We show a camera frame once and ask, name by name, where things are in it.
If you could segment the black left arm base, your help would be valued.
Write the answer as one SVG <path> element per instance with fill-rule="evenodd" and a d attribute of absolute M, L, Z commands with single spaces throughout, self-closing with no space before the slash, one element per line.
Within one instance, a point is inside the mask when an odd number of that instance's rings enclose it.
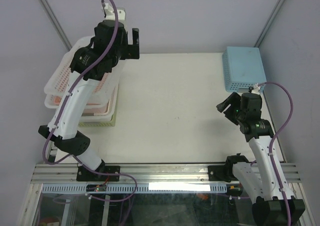
<path fill-rule="evenodd" d="M 120 180 L 119 173 L 121 167 L 119 165 L 110 165 L 101 163 L 95 172 L 90 171 L 83 165 L 77 168 L 77 182 L 118 182 Z"/>

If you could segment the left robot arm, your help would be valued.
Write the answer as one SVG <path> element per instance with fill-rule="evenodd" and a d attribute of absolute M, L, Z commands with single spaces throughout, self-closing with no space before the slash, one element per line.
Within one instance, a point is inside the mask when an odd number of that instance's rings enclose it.
<path fill-rule="evenodd" d="M 140 31 L 132 29 L 132 44 L 128 43 L 125 25 L 115 20 L 103 20 L 94 28 L 89 44 L 78 48 L 70 62 L 69 81 L 52 120 L 41 125 L 38 133 L 46 143 L 74 157 L 93 180 L 105 174 L 105 162 L 90 148 L 89 137 L 78 131 L 85 107 L 105 74 L 115 73 L 121 61 L 140 58 Z"/>

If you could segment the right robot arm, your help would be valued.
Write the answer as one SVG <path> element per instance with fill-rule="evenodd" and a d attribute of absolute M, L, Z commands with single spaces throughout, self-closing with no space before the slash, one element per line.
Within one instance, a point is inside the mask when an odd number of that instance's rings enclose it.
<path fill-rule="evenodd" d="M 262 118 L 262 97 L 246 92 L 231 93 L 216 106 L 220 113 L 239 126 L 255 156 L 259 176 L 248 159 L 231 155 L 213 173 L 221 181 L 238 180 L 252 202 L 252 215 L 258 226 L 293 226 L 306 210 L 302 199 L 290 189 L 274 148 L 275 134 L 270 122 Z"/>

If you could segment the light blue perforated basket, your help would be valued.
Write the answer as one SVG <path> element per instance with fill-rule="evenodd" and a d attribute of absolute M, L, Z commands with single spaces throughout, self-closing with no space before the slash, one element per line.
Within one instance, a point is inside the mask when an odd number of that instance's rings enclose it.
<path fill-rule="evenodd" d="M 222 54 L 224 87 L 227 92 L 241 92 L 267 81 L 257 47 L 228 46 Z"/>

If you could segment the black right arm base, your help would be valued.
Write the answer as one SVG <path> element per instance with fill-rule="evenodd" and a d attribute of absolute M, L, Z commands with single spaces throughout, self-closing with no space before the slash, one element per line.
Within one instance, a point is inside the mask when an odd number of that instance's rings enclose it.
<path fill-rule="evenodd" d="M 228 156 L 223 165 L 209 165 L 207 167 L 208 180 L 210 182 L 223 181 L 227 183 L 237 181 L 237 178 L 233 175 L 233 166 L 237 163 L 249 163 L 249 161 L 244 155 L 237 153 Z"/>

